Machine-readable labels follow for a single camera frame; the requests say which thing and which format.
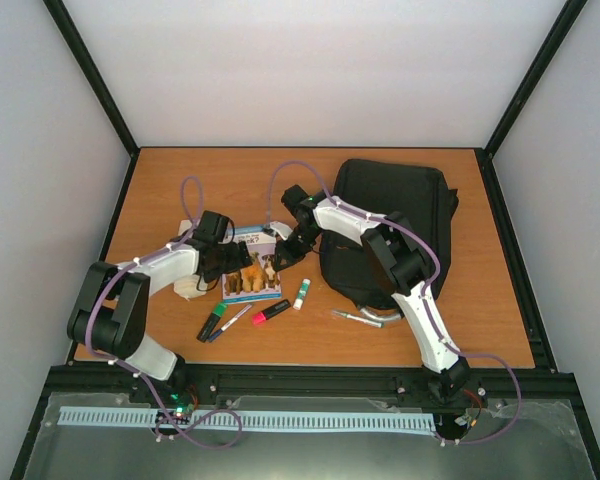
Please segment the dog picture book purple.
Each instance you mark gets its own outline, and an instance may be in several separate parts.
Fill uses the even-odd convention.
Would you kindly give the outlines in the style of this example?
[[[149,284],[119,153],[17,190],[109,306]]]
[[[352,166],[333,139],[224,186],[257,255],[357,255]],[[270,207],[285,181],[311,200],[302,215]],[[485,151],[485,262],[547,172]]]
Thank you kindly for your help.
[[[241,227],[234,242],[244,241],[252,264],[222,276],[223,302],[240,304],[282,297],[279,274],[274,270],[276,238],[263,225]]]

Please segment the beige fabric pencil case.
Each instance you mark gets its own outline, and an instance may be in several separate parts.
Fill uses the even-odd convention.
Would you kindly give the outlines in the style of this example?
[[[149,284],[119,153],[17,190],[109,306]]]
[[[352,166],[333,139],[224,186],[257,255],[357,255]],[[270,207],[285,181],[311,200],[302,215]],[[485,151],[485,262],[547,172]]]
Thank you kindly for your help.
[[[193,300],[206,294],[207,284],[196,274],[182,277],[174,282],[174,293],[185,300]]]

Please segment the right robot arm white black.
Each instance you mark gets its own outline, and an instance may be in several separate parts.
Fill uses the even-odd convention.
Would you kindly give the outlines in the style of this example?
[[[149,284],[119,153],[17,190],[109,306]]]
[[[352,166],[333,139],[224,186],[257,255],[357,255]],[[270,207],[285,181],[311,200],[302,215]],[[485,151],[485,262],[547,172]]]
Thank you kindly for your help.
[[[324,191],[310,195],[300,186],[287,189],[282,204],[297,225],[277,241],[274,269],[305,258],[324,232],[360,245],[372,276],[404,314],[421,352],[428,390],[438,402],[450,402],[469,380],[470,367],[452,340],[436,306],[432,283],[441,272],[431,247],[411,231],[406,217],[368,212]]]

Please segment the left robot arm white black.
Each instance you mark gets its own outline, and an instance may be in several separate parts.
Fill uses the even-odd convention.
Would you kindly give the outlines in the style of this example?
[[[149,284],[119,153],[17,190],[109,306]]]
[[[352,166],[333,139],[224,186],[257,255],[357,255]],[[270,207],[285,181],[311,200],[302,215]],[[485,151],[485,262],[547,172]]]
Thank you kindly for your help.
[[[230,218],[205,211],[196,225],[156,252],[120,264],[93,263],[68,320],[69,339],[152,378],[164,401],[181,400],[190,383],[185,360],[146,332],[149,299],[187,277],[211,287],[251,265],[246,244],[235,242],[233,233]]]

